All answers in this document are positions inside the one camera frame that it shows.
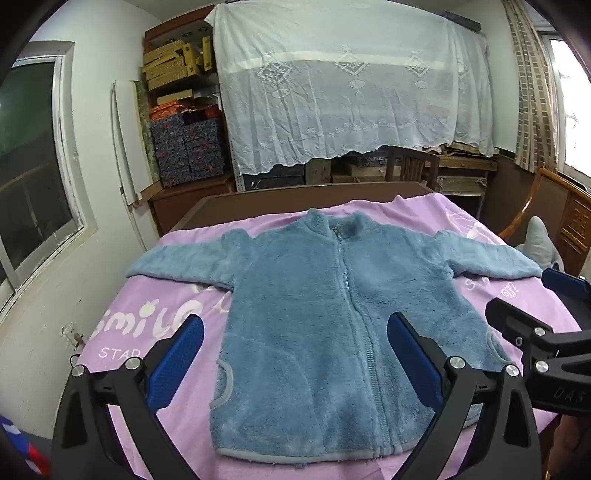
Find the blue fleece jacket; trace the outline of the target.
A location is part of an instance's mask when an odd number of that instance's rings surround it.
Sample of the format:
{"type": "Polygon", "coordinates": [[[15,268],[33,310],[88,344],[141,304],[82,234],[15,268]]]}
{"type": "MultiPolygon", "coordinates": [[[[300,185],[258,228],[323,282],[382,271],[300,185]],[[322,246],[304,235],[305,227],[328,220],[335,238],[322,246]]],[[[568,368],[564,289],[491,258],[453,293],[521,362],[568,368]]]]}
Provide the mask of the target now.
{"type": "Polygon", "coordinates": [[[309,210],[257,236],[233,229],[154,248],[130,274],[231,293],[211,402],[214,448],[294,464],[412,449],[433,413],[388,342],[390,316],[404,314],[447,355],[499,371],[508,355],[455,281],[541,269],[507,245],[309,210]]]}

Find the grey pillow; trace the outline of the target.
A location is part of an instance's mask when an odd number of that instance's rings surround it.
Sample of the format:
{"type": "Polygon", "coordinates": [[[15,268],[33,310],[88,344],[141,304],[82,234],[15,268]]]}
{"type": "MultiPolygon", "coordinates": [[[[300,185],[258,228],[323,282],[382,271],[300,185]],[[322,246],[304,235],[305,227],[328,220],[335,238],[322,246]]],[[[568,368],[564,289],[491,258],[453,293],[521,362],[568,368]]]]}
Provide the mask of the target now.
{"type": "Polygon", "coordinates": [[[555,269],[564,272],[564,262],[551,240],[546,225],[538,216],[528,223],[525,241],[516,249],[536,262],[542,270],[555,269]]]}

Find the beige patterned curtain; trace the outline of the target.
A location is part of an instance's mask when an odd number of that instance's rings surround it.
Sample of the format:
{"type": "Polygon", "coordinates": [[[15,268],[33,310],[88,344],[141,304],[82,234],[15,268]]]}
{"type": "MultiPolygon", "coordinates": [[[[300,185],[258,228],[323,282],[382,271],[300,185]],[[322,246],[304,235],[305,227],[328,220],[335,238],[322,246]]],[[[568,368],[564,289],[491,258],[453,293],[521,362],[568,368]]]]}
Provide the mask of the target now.
{"type": "Polygon", "coordinates": [[[541,38],[522,1],[503,1],[518,71],[516,164],[536,173],[556,170],[554,80],[541,38]]]}

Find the low brown wooden cabinet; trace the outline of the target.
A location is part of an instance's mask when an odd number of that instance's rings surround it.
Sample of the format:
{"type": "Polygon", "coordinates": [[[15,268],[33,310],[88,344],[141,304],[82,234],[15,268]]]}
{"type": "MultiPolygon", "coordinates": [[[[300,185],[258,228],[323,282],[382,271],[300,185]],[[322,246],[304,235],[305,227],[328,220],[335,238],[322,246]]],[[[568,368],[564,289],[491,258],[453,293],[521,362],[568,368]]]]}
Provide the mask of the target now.
{"type": "Polygon", "coordinates": [[[232,174],[163,188],[148,201],[158,234],[168,233],[201,199],[233,192],[235,179],[232,174]]]}

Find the brown bed footboard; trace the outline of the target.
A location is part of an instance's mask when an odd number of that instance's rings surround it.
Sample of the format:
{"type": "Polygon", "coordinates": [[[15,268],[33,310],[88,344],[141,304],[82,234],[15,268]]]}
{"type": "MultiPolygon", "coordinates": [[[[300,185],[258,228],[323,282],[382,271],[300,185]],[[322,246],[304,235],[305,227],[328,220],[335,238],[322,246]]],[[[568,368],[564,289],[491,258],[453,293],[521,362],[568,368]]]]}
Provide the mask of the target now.
{"type": "Polygon", "coordinates": [[[200,199],[172,231],[203,228],[267,214],[283,214],[329,208],[353,200],[392,201],[433,193],[418,182],[360,182],[292,186],[228,193],[200,199]]]}

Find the dark wooden chair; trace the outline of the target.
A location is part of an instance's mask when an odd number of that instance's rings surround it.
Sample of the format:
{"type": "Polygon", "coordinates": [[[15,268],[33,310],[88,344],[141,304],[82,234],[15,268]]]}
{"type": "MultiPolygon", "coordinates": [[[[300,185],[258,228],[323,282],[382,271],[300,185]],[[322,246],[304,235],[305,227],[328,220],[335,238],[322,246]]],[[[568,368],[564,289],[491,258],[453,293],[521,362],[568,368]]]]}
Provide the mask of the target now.
{"type": "Polygon", "coordinates": [[[423,181],[425,166],[426,164],[429,164],[426,186],[433,191],[437,189],[437,179],[440,168],[440,157],[438,155],[401,147],[388,147],[385,174],[386,182],[394,181],[394,160],[397,158],[402,160],[400,172],[400,180],[402,182],[421,183],[423,181]]]}

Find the bright right window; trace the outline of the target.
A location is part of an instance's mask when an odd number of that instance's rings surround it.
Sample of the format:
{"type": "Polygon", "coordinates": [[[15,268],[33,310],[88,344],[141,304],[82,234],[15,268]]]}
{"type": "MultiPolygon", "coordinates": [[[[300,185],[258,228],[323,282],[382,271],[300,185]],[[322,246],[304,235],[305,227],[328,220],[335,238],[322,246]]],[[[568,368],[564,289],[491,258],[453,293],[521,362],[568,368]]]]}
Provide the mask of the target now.
{"type": "Polygon", "coordinates": [[[557,169],[590,191],[590,80],[561,37],[542,38],[555,81],[557,169]]]}

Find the left aluminium window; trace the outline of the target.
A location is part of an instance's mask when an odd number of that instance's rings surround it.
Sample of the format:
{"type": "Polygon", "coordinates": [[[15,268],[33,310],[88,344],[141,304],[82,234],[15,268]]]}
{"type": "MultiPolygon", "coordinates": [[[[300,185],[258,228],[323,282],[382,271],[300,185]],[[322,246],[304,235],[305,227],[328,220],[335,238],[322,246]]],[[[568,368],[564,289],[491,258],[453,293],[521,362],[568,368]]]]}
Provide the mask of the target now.
{"type": "Polygon", "coordinates": [[[1,83],[1,302],[94,226],[73,126],[74,44],[25,46],[1,83]]]}

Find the white leaning board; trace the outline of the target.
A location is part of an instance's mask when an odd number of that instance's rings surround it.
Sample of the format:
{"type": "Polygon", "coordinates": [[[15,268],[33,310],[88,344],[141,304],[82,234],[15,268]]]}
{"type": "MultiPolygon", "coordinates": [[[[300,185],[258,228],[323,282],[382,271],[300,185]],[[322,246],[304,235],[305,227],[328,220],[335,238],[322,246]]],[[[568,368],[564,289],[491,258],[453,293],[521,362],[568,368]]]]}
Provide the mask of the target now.
{"type": "Polygon", "coordinates": [[[125,202],[132,207],[145,204],[158,182],[148,156],[149,126],[140,114],[138,86],[137,81],[116,80],[112,88],[113,139],[119,148],[117,165],[125,202]]]}

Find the floral storage boxes stack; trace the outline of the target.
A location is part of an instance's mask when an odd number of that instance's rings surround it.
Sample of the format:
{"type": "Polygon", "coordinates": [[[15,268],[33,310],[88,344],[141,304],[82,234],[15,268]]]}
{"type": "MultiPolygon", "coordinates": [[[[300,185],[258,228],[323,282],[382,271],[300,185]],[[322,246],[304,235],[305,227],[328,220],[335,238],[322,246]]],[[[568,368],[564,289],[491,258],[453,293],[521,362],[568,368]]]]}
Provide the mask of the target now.
{"type": "Polygon", "coordinates": [[[172,101],[150,110],[150,129],[164,188],[221,176],[225,170],[221,110],[172,101]]]}

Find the white lace cover cloth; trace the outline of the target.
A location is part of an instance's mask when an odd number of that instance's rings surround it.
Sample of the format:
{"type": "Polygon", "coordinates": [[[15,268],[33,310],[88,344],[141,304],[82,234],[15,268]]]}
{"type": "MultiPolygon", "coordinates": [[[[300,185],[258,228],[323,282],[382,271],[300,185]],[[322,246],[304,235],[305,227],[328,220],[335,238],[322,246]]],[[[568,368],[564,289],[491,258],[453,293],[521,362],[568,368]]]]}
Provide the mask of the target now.
{"type": "Polygon", "coordinates": [[[383,146],[491,156],[485,38],[391,1],[237,1],[207,16],[238,172],[383,146]]]}

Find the yellow woven boxes stack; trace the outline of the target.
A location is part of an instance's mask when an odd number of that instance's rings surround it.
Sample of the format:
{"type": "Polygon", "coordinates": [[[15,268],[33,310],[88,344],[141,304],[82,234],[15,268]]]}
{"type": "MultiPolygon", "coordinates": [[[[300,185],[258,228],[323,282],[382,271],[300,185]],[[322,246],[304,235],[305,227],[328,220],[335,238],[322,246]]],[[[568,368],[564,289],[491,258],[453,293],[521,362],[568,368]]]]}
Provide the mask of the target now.
{"type": "Polygon", "coordinates": [[[213,70],[211,37],[201,39],[201,46],[174,40],[143,55],[142,73],[149,91],[197,77],[213,70]]]}

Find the wall power socket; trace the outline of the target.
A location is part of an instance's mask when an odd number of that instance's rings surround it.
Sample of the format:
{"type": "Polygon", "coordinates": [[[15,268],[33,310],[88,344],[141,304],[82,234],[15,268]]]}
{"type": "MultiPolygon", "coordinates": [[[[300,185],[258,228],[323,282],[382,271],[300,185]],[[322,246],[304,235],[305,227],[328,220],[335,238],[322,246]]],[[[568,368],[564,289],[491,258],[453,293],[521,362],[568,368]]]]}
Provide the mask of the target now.
{"type": "Polygon", "coordinates": [[[62,328],[61,336],[66,339],[68,344],[74,350],[78,350],[85,346],[84,336],[73,322],[66,324],[62,328]]]}

